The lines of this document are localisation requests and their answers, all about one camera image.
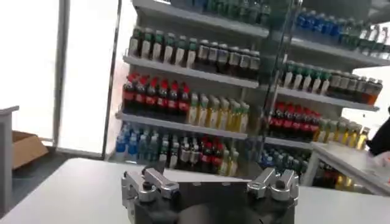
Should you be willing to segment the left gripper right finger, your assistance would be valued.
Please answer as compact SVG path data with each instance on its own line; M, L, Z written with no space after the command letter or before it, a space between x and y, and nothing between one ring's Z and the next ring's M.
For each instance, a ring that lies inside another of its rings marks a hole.
M256 179L247 183L247 192L256 199L271 197L276 201L298 202L299 177L293 170L278 174L275 168L265 168Z

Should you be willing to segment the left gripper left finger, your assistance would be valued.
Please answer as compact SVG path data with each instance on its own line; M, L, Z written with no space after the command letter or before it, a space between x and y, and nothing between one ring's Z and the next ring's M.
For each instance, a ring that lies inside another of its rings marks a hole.
M121 178L121 192L122 205L131 212L136 201L153 203L158 197L172 200L179 194L179 184L151 167L144 169L144 173L125 171Z

